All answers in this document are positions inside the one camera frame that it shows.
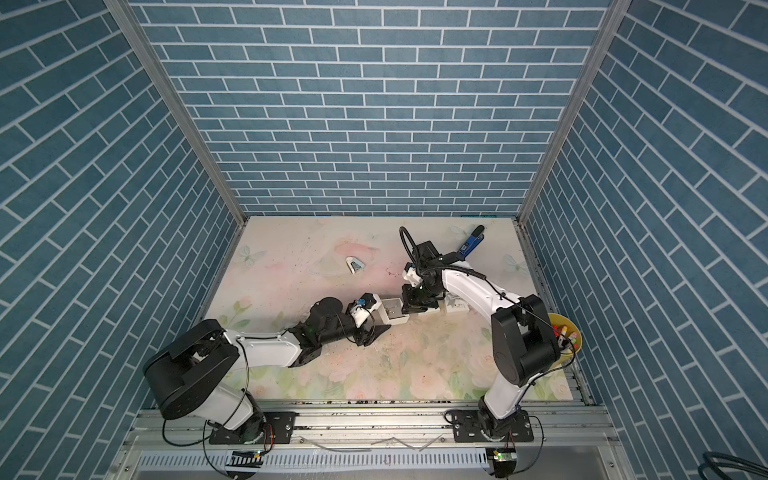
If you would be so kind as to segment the white bow gift box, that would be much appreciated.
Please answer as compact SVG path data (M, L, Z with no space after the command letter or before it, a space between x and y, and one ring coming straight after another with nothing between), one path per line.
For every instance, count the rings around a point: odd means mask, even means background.
M447 314L466 313L470 310L467 302L459 296L447 294L443 300Z

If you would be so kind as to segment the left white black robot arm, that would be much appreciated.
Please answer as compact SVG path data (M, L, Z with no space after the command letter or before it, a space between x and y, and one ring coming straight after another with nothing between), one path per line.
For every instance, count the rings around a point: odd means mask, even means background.
M348 306L326 297L306 320L276 334L246 334L207 319L151 357L143 375L164 419L196 416L234 431L260 415L245 390L225 383L231 372L302 367L327 344L347 340L367 347L390 328L383 301L371 293Z

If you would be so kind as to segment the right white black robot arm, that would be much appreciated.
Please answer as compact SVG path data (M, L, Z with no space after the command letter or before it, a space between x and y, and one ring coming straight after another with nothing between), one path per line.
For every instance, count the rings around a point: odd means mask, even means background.
M515 414L530 385L559 361L561 348L555 329L538 296L508 293L467 266L418 269L409 262L403 278L416 291L459 297L488 321L498 370L480 403L489 422L499 423Z

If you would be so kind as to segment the blue black stapler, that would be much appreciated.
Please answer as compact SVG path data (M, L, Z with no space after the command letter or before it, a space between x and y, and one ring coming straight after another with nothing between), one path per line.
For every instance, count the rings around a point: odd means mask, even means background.
M465 240L465 242L457 251L457 254L461 257L462 260L465 260L472 253L472 251L483 241L484 231L485 231L485 226L478 225L472 231L472 233L468 236L468 238Z

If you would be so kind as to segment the yellow pen cup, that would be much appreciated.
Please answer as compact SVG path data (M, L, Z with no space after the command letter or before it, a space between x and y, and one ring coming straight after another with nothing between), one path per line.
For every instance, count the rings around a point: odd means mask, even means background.
M549 313L549 321L555 331L560 349L559 359L551 365L551 368L555 369L572 361L574 355L580 353L584 340L579 328L570 319L560 314Z

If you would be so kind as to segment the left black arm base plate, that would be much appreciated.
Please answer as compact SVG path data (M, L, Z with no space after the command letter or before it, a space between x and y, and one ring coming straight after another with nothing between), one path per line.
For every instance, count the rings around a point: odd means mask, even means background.
M210 445L262 445L270 447L289 444L297 414L292 411L267 411L255 414L235 430L214 428Z

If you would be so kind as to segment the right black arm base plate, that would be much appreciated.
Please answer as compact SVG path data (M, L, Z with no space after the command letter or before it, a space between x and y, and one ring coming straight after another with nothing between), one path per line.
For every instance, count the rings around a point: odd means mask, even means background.
M534 440L531 421L525 410L518 410L499 420L484 411L451 409L444 412L443 418L451 426L456 443L525 443Z

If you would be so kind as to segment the aluminium front rail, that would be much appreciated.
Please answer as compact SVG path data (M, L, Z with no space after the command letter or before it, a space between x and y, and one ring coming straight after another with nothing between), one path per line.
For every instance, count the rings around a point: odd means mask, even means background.
M301 403L268 401L267 433L244 443L213 433L192 417L165 425L155 410L139 414L113 473L247 473L382 468L484 468L515 460L520 468L551 462L554 449L596 460L609 477L629 462L607 410L579 402L529 402L499 434L485 434L466 402Z

